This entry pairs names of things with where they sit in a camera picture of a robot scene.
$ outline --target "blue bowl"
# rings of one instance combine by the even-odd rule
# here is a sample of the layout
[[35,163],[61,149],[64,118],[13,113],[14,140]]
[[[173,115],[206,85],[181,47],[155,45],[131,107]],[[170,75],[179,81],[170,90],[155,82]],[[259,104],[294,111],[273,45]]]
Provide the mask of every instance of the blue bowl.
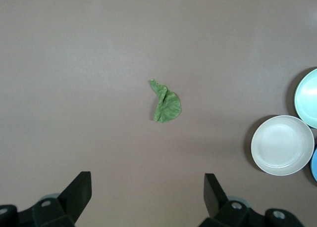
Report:
[[314,179],[317,181],[317,151],[315,150],[312,161],[311,161],[311,169],[314,176]]

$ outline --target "green leaf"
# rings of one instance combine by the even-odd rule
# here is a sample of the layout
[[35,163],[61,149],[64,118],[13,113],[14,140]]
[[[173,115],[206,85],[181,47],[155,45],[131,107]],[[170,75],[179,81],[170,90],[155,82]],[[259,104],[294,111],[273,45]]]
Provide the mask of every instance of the green leaf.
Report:
[[154,121],[165,123],[175,119],[182,110],[178,96],[165,85],[160,85],[155,80],[150,80],[150,84],[158,96],[158,107],[154,113]]

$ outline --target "white bowl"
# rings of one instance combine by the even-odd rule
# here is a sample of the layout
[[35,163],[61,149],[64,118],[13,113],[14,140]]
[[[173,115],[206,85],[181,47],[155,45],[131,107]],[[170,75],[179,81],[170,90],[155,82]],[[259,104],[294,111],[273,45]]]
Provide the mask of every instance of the white bowl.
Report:
[[282,176],[302,169],[311,159],[314,145],[313,133],[306,123],[292,116],[276,116],[256,130],[251,153],[264,172]]

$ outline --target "bowl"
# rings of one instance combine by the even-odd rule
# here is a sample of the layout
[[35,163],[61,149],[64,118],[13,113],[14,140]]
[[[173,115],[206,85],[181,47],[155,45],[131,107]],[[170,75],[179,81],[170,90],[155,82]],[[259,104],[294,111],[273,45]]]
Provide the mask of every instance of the bowl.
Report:
[[251,153],[264,172],[283,176],[302,169],[311,159],[314,146],[314,136],[307,124],[283,115],[258,127],[251,141]]
[[294,105],[298,116],[309,126],[317,128],[317,69],[298,84]]
[[314,179],[317,181],[317,152],[315,151],[311,161],[311,169]]

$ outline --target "tabletop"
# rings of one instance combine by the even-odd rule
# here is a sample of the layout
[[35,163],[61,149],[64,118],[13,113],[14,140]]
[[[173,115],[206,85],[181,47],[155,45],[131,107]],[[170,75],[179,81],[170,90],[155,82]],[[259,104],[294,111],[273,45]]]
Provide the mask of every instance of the tabletop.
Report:
[[[264,214],[316,223],[307,165],[273,176],[250,142],[317,66],[317,0],[0,0],[0,204],[92,173],[76,226],[196,227],[204,174]],[[150,79],[181,102],[153,120]]]

